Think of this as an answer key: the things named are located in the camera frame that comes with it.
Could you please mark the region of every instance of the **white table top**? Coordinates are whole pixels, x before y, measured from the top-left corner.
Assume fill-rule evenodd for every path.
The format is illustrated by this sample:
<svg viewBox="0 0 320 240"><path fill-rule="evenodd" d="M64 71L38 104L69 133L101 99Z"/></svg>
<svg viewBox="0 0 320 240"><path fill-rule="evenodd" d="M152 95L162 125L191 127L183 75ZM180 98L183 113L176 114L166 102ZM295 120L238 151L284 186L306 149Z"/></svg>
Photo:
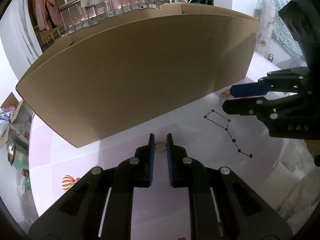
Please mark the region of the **white table top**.
<svg viewBox="0 0 320 240"><path fill-rule="evenodd" d="M256 82L275 70L279 69L255 53L241 82ZM165 141L166 135L172 133L174 143L185 147L189 156L206 167L228 166L249 185L267 178L288 140L269 137L264 124L255 116L225 114L218 97L224 90L81 148L70 145L35 116L29 167L38 214L43 214L64 194L61 181L65 175L77 178L94 166L116 167L132 157L137 147L146 145L150 133L155 134L156 142ZM206 120L204 115L221 126ZM225 131L226 125L236 143ZM156 152L152 186L134 190L132 240L190 239L188 190L170 187L167 165L166 153Z"/></svg>

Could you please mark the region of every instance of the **green container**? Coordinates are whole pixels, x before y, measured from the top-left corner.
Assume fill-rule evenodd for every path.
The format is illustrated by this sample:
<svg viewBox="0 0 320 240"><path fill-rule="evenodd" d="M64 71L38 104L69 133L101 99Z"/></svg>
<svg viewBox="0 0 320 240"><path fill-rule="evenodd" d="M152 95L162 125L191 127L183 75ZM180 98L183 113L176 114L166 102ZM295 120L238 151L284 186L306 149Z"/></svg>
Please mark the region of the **green container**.
<svg viewBox="0 0 320 240"><path fill-rule="evenodd" d="M11 142L8 149L8 161L11 166L20 169L29 169L28 152L19 146L16 142Z"/></svg>

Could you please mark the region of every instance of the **metal rivet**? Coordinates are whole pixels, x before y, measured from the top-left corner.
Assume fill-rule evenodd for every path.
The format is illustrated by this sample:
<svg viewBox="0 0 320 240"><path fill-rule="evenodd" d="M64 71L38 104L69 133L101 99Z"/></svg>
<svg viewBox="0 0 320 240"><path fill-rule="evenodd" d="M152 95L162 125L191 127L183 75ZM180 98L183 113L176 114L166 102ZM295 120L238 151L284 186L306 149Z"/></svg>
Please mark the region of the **metal rivet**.
<svg viewBox="0 0 320 240"><path fill-rule="evenodd" d="M221 172L222 174L224 174L224 175L228 175L228 174L230 173L230 169L227 168L227 167L222 167L222 168L220 169L220 172Z"/></svg>
<svg viewBox="0 0 320 240"><path fill-rule="evenodd" d="M192 159L190 157L184 157L182 159L182 162L185 164L190 164L190 163L192 163Z"/></svg>
<svg viewBox="0 0 320 240"><path fill-rule="evenodd" d="M271 115L270 115L270 118L271 118L271 119L277 119L277 118L278 118L278 115L277 115L277 114L271 114Z"/></svg>
<svg viewBox="0 0 320 240"><path fill-rule="evenodd" d="M91 173L96 175L96 174L99 174L101 171L102 171L102 168L93 167L92 170L91 170Z"/></svg>
<svg viewBox="0 0 320 240"><path fill-rule="evenodd" d="M164 152L167 149L167 145L165 142L157 142L156 143L156 151L157 152Z"/></svg>
<svg viewBox="0 0 320 240"><path fill-rule="evenodd" d="M130 162L131 164L138 164L139 161L140 161L140 160L139 160L137 157L132 157L132 158L130 158L130 160L129 160L129 162Z"/></svg>

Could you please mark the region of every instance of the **pink cloth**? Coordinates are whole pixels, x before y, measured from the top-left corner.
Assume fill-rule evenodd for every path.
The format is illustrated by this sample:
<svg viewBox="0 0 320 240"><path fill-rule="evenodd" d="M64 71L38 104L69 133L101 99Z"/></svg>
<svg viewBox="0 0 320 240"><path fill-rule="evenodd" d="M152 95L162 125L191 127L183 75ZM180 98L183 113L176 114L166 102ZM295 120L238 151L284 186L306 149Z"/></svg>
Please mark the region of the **pink cloth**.
<svg viewBox="0 0 320 240"><path fill-rule="evenodd" d="M50 17L52 19L52 22L59 26L63 24L62 18L60 16L60 13L58 11L58 8L56 7L54 0L33 0L33 6L34 6L34 13L38 22L39 30L50 30L50 27L45 20L46 15L46 8L47 6L49 10Z"/></svg>

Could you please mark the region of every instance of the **black line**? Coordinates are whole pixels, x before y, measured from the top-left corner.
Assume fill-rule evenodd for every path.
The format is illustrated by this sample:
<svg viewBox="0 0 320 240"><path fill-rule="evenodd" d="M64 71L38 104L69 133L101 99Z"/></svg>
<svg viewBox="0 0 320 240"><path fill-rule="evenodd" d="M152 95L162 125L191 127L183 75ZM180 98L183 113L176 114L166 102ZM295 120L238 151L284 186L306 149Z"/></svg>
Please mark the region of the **black line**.
<svg viewBox="0 0 320 240"><path fill-rule="evenodd" d="M221 128L223 128L224 129L224 127L223 126L221 126L221 125L219 125L219 124L217 124L216 122L214 122L214 121L212 121L212 120L210 120L209 118L206 118L207 120L209 120L209 121L211 121L211 122L213 122L213 123L215 123L216 125L218 125L218 126L220 126Z"/></svg>
<svg viewBox="0 0 320 240"><path fill-rule="evenodd" d="M231 134L227 131L227 133L230 135L230 137L233 139L233 137L231 136Z"/></svg>
<svg viewBox="0 0 320 240"><path fill-rule="evenodd" d="M244 152L241 152L242 154L244 154L244 155L247 155L247 156L249 156L249 154L246 154L246 153L244 153Z"/></svg>
<svg viewBox="0 0 320 240"><path fill-rule="evenodd" d="M215 113L217 113L218 115L222 116L224 119L228 120L228 118L224 117L222 114L219 114L218 112L215 112Z"/></svg>

